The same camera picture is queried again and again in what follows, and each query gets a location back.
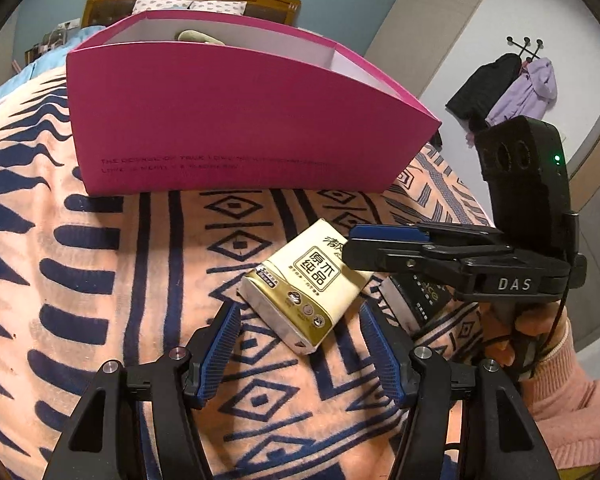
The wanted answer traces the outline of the pink sweater forearm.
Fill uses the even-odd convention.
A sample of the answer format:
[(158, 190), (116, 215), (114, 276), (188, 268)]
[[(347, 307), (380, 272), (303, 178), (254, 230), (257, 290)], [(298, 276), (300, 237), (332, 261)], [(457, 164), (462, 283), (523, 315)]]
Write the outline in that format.
[(571, 324), (532, 378), (521, 383), (522, 398), (561, 474), (600, 466), (600, 380), (589, 378), (573, 347)]

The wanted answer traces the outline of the person's right hand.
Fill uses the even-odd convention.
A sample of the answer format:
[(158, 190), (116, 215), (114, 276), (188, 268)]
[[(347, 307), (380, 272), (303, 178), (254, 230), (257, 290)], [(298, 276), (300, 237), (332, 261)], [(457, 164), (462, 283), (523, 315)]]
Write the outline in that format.
[(544, 342), (540, 353), (550, 353), (560, 344), (568, 327), (566, 309), (559, 310), (558, 302), (542, 304), (541, 307), (522, 312), (513, 328), (510, 324), (500, 321), (492, 312), (492, 306), (486, 302), (479, 304), (484, 351), (488, 358), (498, 364), (511, 366), (516, 351), (510, 343), (513, 329), (532, 338), (540, 338)]

